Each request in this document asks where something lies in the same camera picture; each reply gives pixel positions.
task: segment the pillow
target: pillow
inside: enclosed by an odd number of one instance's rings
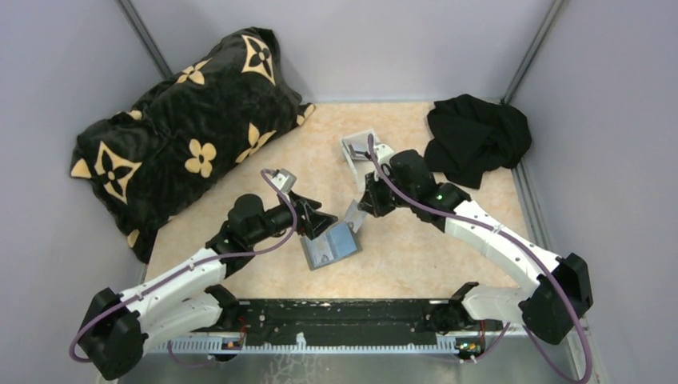
[[[285,84],[272,30],[248,28],[78,135],[70,175],[87,179],[139,260],[158,229],[313,104]]]

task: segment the beige table surface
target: beige table surface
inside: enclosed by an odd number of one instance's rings
[[[238,196],[258,194],[266,209],[277,205],[275,193],[259,175],[262,168],[290,170],[298,177],[295,192],[322,202],[321,210],[343,218],[351,200],[360,195],[340,138],[374,128],[395,151],[413,148],[423,154],[430,140],[425,118],[432,108],[426,102],[317,106],[302,127],[245,160],[160,230],[146,280],[202,248],[218,232]],[[442,174],[437,179],[445,180]],[[510,170],[488,172],[479,190],[466,190],[494,218],[526,237]],[[359,235],[362,252],[315,271],[309,270],[295,235],[279,250],[254,258],[224,286],[238,298],[445,298],[469,281],[516,286],[471,246],[420,222],[406,209],[368,218]]]

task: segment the black fabric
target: black fabric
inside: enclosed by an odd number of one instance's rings
[[[428,120],[433,140],[426,165],[462,186],[480,188],[485,171],[515,168],[532,144],[528,119],[518,109],[468,94],[435,102]]]
[[[282,78],[271,30],[239,30],[142,95],[131,111],[78,135],[71,176],[89,179],[137,257],[158,229],[313,105]]]

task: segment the white wall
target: white wall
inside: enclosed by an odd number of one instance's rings
[[[504,95],[551,0],[134,0],[174,71],[249,26],[273,29],[312,101]]]
[[[0,382],[91,383],[70,339],[92,296],[141,264],[68,177],[70,153],[160,76],[113,1],[3,1],[0,68]]]
[[[612,383],[675,382],[678,2],[571,2],[515,105],[556,251],[589,264]]]

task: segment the gray floor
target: gray floor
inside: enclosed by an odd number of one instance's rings
[[[547,351],[562,369],[573,372],[566,345]],[[187,362],[203,357],[181,355]],[[485,360],[454,364],[427,355],[243,355],[208,368],[192,369],[174,363],[166,354],[146,356],[120,384],[238,383],[238,384],[392,384],[412,383],[540,383],[560,384],[558,378],[522,337],[506,338]]]

